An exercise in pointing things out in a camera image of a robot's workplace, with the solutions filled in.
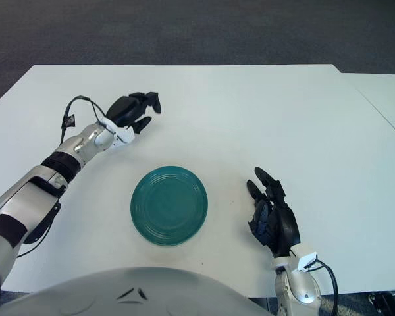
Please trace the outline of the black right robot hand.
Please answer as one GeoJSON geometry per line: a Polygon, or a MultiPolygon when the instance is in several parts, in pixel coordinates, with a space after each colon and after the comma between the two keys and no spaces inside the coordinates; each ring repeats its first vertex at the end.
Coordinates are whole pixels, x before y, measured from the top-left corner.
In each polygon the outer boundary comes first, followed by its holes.
{"type": "Polygon", "coordinates": [[[270,249],[274,258],[286,257],[291,247],[300,243],[296,218],[285,202],[286,194],[280,181],[260,167],[254,171],[265,191],[262,192],[251,180],[246,182],[255,206],[249,228],[261,245],[270,249]]]}

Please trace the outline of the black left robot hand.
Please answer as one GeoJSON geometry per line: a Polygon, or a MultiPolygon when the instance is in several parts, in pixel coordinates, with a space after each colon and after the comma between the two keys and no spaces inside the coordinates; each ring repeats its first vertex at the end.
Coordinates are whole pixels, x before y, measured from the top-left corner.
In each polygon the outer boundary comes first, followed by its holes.
{"type": "Polygon", "coordinates": [[[136,92],[122,96],[110,106],[105,116],[118,127],[132,127],[134,133],[139,134],[151,122],[151,117],[145,117],[148,107],[152,107],[157,114],[161,113],[158,93],[136,92]]]}

